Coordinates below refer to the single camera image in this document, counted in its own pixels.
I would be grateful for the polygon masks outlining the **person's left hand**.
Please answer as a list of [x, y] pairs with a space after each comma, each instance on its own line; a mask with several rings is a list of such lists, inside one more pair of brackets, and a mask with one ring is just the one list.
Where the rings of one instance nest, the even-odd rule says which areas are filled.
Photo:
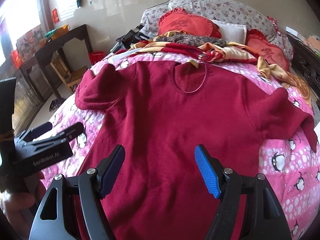
[[28, 222], [21, 211], [29, 210], [36, 201], [40, 202], [46, 192], [46, 188], [42, 183], [44, 175], [41, 171], [37, 174], [37, 178], [38, 185], [35, 196], [26, 192], [1, 193], [1, 208], [11, 226], [22, 238], [29, 237], [32, 222]]

